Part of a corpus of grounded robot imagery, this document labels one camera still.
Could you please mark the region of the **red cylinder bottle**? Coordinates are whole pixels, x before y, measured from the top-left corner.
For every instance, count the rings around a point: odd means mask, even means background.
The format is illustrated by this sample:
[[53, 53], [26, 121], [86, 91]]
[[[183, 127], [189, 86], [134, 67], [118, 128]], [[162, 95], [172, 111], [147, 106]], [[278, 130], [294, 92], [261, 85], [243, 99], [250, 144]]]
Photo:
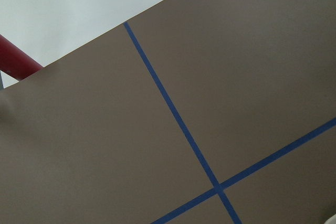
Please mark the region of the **red cylinder bottle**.
[[38, 62], [1, 35], [1, 71], [22, 81], [43, 68]]

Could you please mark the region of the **cream plastic tray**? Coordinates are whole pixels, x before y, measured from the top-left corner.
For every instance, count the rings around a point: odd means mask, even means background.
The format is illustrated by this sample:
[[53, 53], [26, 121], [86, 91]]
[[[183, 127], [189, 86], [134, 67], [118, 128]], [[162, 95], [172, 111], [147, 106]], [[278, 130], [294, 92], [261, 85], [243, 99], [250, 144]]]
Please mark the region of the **cream plastic tray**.
[[330, 217], [324, 224], [336, 224], [336, 215]]

